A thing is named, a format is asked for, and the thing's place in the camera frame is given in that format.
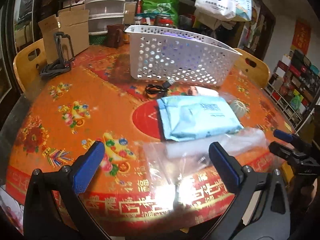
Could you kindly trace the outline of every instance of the red poster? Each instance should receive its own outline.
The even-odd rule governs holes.
[[[311,37],[311,27],[303,20],[297,19],[291,49],[300,49],[307,54]]]

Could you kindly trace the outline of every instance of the brown mug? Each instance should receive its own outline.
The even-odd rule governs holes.
[[[119,48],[124,44],[123,34],[124,34],[124,25],[123,24],[113,24],[108,25],[108,34],[107,34],[107,47],[110,48]]]

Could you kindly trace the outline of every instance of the metal bolt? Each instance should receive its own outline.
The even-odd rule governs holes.
[[[70,166],[69,165],[64,165],[61,169],[62,169],[63,172],[68,172],[68,171],[70,171]]]
[[[279,169],[275,169],[273,171],[277,176],[280,176],[281,175],[281,171]]]
[[[252,171],[252,168],[250,166],[248,166],[248,165],[243,166],[242,169],[243,169],[244,172],[247,172],[247,173]]]
[[[39,169],[35,169],[34,171],[33,171],[33,175],[38,175],[40,173],[40,170]]]

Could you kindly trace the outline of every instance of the table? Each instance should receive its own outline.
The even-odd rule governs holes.
[[[106,155],[80,198],[109,235],[191,227],[223,213],[233,195],[213,167],[189,178],[191,201],[174,212],[172,203],[165,202],[168,193],[153,187],[141,146],[162,136],[156,101],[144,95],[147,83],[130,76],[128,45],[119,49],[90,46],[76,56],[72,71],[50,80],[25,117],[11,151],[6,191],[23,204],[35,168],[57,171],[99,140],[105,143]],[[168,95],[186,95],[189,86],[176,83]],[[263,91],[236,69],[219,92],[230,93],[247,106],[248,113],[240,120],[245,127],[262,129],[270,141],[275,140],[274,129],[289,132],[286,119]],[[237,159],[255,171],[267,171],[274,164],[273,155],[262,148]],[[69,223],[57,192],[55,197]]]

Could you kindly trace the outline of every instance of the blue wet wipes package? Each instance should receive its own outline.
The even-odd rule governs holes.
[[[243,129],[221,97],[170,96],[157,103],[167,140],[187,141]]]

